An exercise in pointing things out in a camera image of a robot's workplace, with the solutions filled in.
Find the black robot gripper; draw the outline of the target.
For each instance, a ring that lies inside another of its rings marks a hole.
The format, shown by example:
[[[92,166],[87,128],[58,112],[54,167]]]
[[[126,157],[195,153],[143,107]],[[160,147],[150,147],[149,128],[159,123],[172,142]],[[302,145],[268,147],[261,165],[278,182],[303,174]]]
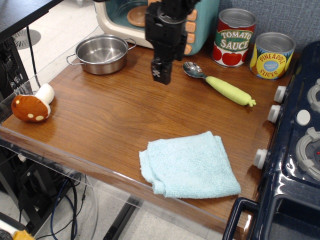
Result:
[[[187,41],[186,20],[194,0],[162,0],[150,3],[145,13],[145,39],[154,49],[151,74],[156,82],[171,82],[172,61],[182,60]]]

